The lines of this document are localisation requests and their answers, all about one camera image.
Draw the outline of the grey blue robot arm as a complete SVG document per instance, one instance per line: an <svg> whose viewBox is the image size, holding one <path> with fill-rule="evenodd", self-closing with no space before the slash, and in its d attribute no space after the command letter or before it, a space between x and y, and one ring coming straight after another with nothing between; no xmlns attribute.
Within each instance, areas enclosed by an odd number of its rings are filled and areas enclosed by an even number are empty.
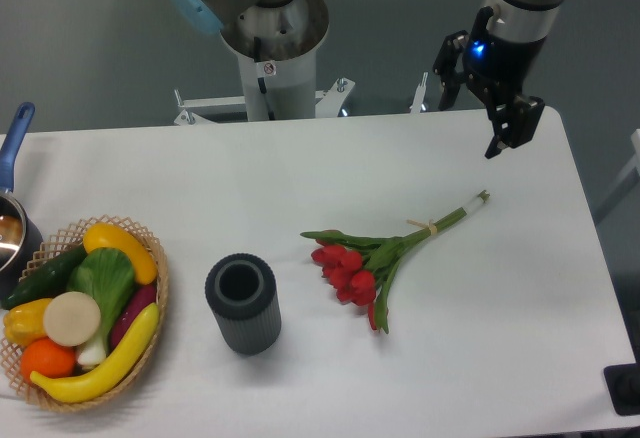
<svg viewBox="0 0 640 438"><path fill-rule="evenodd" d="M316 53L329 29L324 0L171 2L236 55L249 120L316 116ZM433 64L443 88L439 109L451 108L461 88L483 103L493 129L487 158L534 136L545 104L523 83L563 2L484 0L470 30L443 40Z"/></svg>

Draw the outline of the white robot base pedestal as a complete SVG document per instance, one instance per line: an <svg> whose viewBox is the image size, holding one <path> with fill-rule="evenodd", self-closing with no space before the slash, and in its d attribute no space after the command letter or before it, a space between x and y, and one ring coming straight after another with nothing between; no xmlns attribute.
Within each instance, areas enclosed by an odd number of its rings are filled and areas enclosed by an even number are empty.
<svg viewBox="0 0 640 438"><path fill-rule="evenodd" d="M323 0L292 0L281 7L252 6L224 25L203 0L171 0L196 30L219 34L236 56L252 121L346 117L355 82L338 78L316 88L316 57L329 29Z"/></svg>

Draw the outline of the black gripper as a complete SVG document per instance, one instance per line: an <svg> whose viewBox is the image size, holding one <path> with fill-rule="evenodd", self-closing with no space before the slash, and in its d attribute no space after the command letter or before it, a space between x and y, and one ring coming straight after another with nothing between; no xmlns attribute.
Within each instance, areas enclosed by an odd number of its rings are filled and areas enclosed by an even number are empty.
<svg viewBox="0 0 640 438"><path fill-rule="evenodd" d="M487 28L497 17L496 5L481 8L470 35L466 31L447 35L433 64L442 87L439 111L455 104L466 78L468 89L485 104L494 133L485 152L487 159L530 142L545 108L541 98L522 93L545 39L513 42L499 37ZM462 54L466 78L456 70Z"/></svg>

